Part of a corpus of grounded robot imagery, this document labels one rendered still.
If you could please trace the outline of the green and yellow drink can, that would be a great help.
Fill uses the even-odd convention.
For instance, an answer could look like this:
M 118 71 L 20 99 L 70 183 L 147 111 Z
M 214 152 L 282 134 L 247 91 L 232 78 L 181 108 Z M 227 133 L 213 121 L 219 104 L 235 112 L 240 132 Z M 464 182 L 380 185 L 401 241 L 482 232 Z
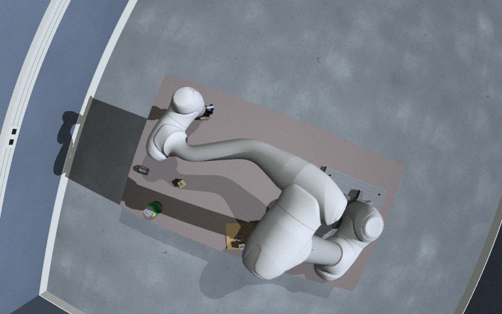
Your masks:
M 163 206 L 159 201 L 154 201 L 149 203 L 144 207 L 144 213 L 148 217 L 154 217 L 160 212 L 162 212 Z

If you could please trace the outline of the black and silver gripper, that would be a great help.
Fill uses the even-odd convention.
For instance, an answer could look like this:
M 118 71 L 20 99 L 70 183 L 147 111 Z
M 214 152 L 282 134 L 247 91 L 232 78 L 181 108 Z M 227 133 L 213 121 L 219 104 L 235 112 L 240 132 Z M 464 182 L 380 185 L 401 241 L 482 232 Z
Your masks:
M 213 114 L 213 110 L 214 110 L 213 104 L 211 104 L 211 105 L 209 105 L 209 106 L 205 106 L 205 107 L 206 107 L 206 109 L 205 109 L 205 113 L 204 113 L 201 117 L 199 117 L 201 120 L 203 120 L 203 119 L 202 119 L 202 117 L 203 117 L 204 115 L 207 115 L 207 117 L 209 117 L 209 118 L 210 118 L 210 114 Z M 208 110 L 210 110 L 210 112 L 209 112 Z

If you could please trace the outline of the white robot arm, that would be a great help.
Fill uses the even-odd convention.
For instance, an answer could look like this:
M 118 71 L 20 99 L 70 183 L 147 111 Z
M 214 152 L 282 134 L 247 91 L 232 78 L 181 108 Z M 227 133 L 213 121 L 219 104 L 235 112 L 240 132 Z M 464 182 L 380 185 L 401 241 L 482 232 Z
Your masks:
M 205 112 L 203 98 L 195 91 L 185 86 L 174 92 L 146 142 L 149 157 L 254 162 L 282 192 L 246 240 L 242 254 L 246 269 L 260 279 L 273 279 L 304 262 L 314 264 L 316 274 L 326 281 L 341 277 L 382 233 L 383 219 L 373 203 L 363 201 L 362 190 L 355 198 L 343 194 L 312 163 L 262 141 L 187 144 L 186 129 Z M 322 223 L 338 230 L 326 239 L 313 235 Z

